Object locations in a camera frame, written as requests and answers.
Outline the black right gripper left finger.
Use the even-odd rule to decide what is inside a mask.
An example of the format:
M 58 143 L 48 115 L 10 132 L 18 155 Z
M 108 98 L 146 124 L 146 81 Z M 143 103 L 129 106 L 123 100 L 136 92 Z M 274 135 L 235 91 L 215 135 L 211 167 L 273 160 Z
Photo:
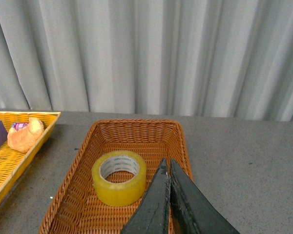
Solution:
M 153 179 L 122 234 L 167 234 L 169 227 L 170 176 L 163 158 Z

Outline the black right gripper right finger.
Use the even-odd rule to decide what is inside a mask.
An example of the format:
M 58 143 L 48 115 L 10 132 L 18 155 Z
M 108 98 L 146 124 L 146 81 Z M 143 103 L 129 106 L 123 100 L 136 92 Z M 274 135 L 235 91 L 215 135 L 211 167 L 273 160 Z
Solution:
M 176 234 L 239 233 L 206 199 L 185 171 L 170 160 L 170 204 Z

